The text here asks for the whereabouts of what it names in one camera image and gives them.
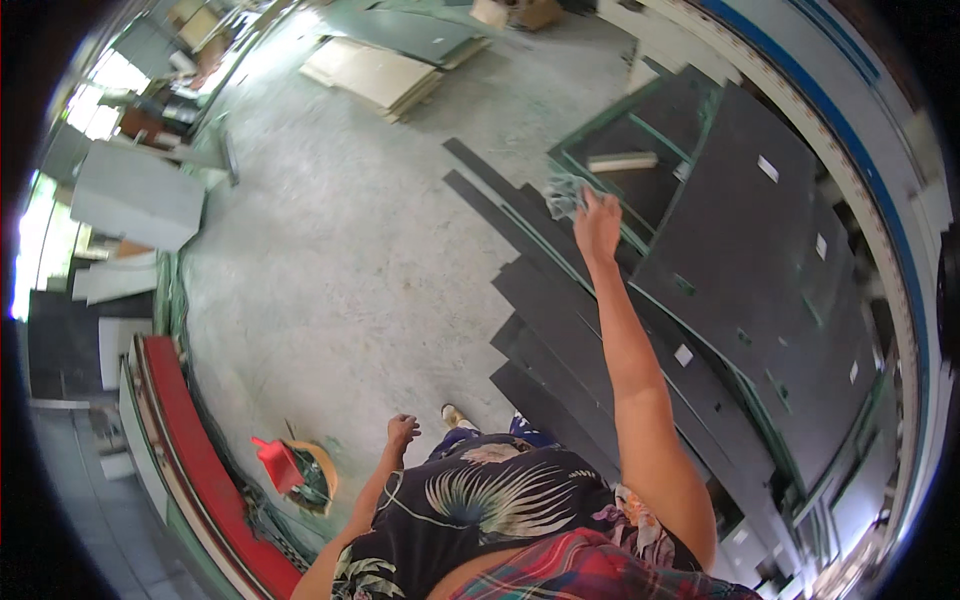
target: red dustpan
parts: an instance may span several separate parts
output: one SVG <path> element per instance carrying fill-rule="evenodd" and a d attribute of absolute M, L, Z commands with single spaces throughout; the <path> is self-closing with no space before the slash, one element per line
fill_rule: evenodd
<path fill-rule="evenodd" d="M 259 438 L 250 438 L 250 441 L 260 446 L 256 457 L 263 463 L 278 492 L 287 493 L 294 486 L 303 485 L 303 475 L 297 469 L 294 453 L 286 444 L 280 440 L 267 443 Z"/>

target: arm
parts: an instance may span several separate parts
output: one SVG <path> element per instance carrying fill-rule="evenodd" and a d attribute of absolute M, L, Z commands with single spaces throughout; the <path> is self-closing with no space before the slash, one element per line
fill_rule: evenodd
<path fill-rule="evenodd" d="M 387 445 L 380 456 L 380 463 L 357 496 L 356 504 L 353 505 L 353 514 L 350 515 L 347 526 L 324 546 L 317 555 L 317 560 L 303 573 L 303 577 L 300 578 L 290 597 L 291 600 L 316 600 L 330 597 L 333 588 L 333 571 L 337 566 L 340 553 L 357 537 L 370 531 L 380 493 L 383 492 L 390 474 L 395 470 L 403 470 L 403 454 L 407 450 L 407 445 L 420 434 L 419 427 L 417 418 L 410 415 L 397 415 L 390 419 L 387 424 Z"/>
<path fill-rule="evenodd" d="M 607 196 L 601 202 L 589 189 L 585 195 L 588 210 L 577 211 L 574 232 L 600 310 L 623 485 L 709 571 L 716 522 L 707 487 L 680 445 L 660 364 L 613 260 L 620 240 L 619 201 Z"/>

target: floral shirt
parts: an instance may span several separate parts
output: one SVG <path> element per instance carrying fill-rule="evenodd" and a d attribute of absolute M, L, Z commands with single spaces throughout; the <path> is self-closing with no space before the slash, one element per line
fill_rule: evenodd
<path fill-rule="evenodd" d="M 332 597 L 424 598 L 460 564 L 584 529 L 637 564 L 702 570 L 635 494 L 611 491 L 577 454 L 496 434 L 394 472 L 370 532 L 340 555 Z"/>

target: red plaid fabric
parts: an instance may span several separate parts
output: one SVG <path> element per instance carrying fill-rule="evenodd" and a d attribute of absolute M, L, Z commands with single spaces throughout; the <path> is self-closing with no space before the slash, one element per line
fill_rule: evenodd
<path fill-rule="evenodd" d="M 603 534 L 583 527 L 525 548 L 506 563 L 480 573 L 450 597 L 759 599 L 751 589 L 701 572 L 647 563 L 613 545 Z"/>

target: concrete floor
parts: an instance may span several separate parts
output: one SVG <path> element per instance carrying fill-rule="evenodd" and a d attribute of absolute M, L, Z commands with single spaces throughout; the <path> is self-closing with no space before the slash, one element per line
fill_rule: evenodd
<path fill-rule="evenodd" d="M 316 547 L 346 522 L 394 414 L 421 422 L 414 466 L 445 432 L 445 402 L 490 432 L 514 412 L 488 377 L 511 313 L 490 280 L 516 252 L 441 181 L 456 166 L 441 144 L 460 137 L 541 187 L 546 150 L 622 95 L 634 41 L 573 14 L 508 32 L 388 125 L 297 72 L 323 26 L 312 11 L 284 22 L 218 101 L 241 183 L 211 192 L 183 261 L 195 371 L 239 466 L 273 492 L 249 439 L 286 438 L 285 421 L 337 465 L 326 519 L 272 494 Z"/>

